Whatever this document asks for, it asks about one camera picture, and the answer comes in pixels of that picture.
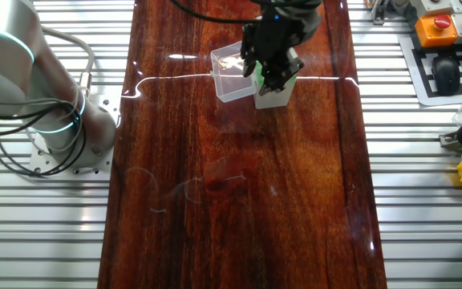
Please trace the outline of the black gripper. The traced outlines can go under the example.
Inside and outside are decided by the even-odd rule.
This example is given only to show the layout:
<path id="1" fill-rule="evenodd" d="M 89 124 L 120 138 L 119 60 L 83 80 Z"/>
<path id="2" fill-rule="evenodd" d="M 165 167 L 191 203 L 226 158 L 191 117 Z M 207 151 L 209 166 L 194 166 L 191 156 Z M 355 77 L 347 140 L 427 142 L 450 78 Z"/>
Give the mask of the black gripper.
<path id="1" fill-rule="evenodd" d="M 242 75 L 250 76 L 256 62 L 261 62 L 260 96 L 282 92 L 286 83 L 304 67 L 293 48 L 300 43 L 299 27 L 297 22 L 285 18 L 261 19 L 242 27 Z"/>

